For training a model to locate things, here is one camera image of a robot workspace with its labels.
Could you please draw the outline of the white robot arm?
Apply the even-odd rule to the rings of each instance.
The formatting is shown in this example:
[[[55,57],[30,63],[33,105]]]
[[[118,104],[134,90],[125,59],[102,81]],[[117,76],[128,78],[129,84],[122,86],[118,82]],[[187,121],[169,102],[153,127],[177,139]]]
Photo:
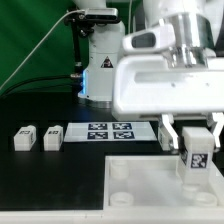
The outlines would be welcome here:
[[[215,44],[224,0],[139,0],[145,27],[130,34],[107,1],[74,0],[79,20],[93,27],[81,98],[111,104],[118,120],[157,120],[165,150],[187,142],[173,129],[175,120],[203,118],[209,126],[203,145],[219,149],[224,59]]]

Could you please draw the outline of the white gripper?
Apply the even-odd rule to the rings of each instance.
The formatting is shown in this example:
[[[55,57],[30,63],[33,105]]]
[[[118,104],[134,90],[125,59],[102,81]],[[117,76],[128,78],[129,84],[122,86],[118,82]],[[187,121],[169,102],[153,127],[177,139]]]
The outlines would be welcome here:
[[[170,68],[159,55],[128,56],[117,65],[112,115],[119,121],[162,116],[172,154],[179,151],[173,116],[212,112],[224,112],[224,58],[209,59],[206,68]]]

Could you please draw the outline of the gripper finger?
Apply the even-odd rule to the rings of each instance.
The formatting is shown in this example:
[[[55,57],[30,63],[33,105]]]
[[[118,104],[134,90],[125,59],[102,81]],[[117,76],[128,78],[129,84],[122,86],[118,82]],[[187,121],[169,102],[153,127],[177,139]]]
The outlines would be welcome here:
[[[214,136],[215,152],[219,152],[221,149],[220,134],[224,128],[224,114],[222,112],[213,112],[207,115],[207,125],[210,128],[210,132]]]

